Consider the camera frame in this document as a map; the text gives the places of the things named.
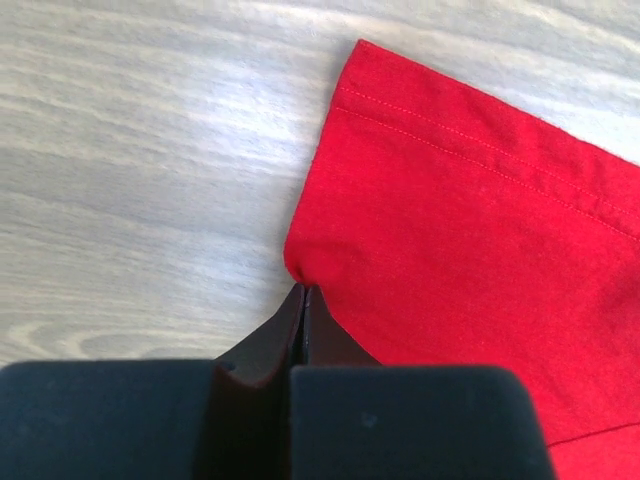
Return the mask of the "red t-shirt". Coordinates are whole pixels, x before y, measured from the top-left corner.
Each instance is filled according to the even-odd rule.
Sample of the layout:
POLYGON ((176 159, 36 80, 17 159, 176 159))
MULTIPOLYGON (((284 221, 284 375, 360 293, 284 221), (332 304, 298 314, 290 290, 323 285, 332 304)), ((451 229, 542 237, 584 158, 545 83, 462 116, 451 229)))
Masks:
POLYGON ((639 475, 639 169, 359 41, 284 245, 385 364, 491 364, 558 476, 639 475))

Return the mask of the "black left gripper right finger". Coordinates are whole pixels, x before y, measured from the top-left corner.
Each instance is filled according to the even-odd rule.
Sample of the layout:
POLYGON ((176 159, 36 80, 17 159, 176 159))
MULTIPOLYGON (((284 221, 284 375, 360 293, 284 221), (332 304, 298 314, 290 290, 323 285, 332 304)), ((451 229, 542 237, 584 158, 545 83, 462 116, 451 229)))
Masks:
POLYGON ((493 366, 383 366, 307 292, 290 373, 294 479, 551 479, 531 398, 493 366))

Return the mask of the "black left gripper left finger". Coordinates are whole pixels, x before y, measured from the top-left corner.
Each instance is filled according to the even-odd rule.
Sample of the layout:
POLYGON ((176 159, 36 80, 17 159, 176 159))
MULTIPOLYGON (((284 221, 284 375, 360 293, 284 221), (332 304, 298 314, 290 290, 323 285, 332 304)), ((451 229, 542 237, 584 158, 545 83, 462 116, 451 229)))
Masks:
POLYGON ((215 359, 26 361, 1 371, 5 479, 273 478, 305 290, 215 359))

